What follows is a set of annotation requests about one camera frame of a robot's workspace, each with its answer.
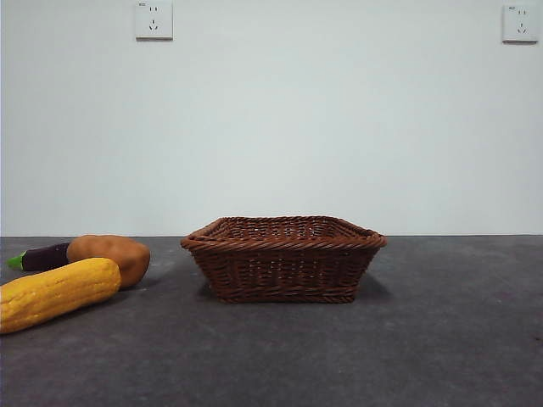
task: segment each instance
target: gray table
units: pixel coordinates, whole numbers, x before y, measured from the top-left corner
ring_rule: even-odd
[[[178,237],[137,240],[138,286],[2,337],[3,405],[543,405],[543,237],[391,237],[353,304],[238,305]]]

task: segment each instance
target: basket rim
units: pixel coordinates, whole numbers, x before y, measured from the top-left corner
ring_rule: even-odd
[[[227,220],[328,220],[347,226],[360,234],[359,237],[210,237],[208,234]],[[191,251],[246,251],[246,250],[356,250],[363,248],[382,248],[387,238],[376,231],[364,229],[347,220],[332,216],[278,216],[278,217],[221,217],[181,240],[181,245]]]

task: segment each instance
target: brown wicker basket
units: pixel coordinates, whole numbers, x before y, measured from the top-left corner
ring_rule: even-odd
[[[328,216],[220,218],[181,241],[228,303],[349,303],[386,237]]]

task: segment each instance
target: yellow corn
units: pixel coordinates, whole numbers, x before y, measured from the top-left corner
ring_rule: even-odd
[[[110,259],[77,261],[0,287],[0,333],[34,326],[119,291],[119,266]]]

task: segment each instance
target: electrical outlet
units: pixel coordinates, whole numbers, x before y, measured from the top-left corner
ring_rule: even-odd
[[[504,42],[538,42],[541,11],[535,4],[506,4],[503,6]]]
[[[136,4],[136,38],[173,40],[172,1],[140,1]]]

